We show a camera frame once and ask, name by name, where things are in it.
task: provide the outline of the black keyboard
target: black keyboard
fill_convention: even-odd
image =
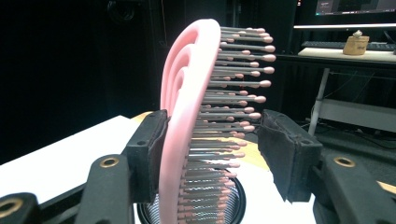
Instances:
[[[343,49],[346,42],[305,41],[301,46],[313,49]],[[394,51],[395,44],[368,43],[367,50]]]

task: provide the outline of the curved pink frame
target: curved pink frame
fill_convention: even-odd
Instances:
[[[199,20],[188,26],[170,49],[163,69],[161,109],[169,121],[160,171],[160,219],[177,223],[180,177],[189,154],[192,129],[204,99],[220,41],[214,20]]]

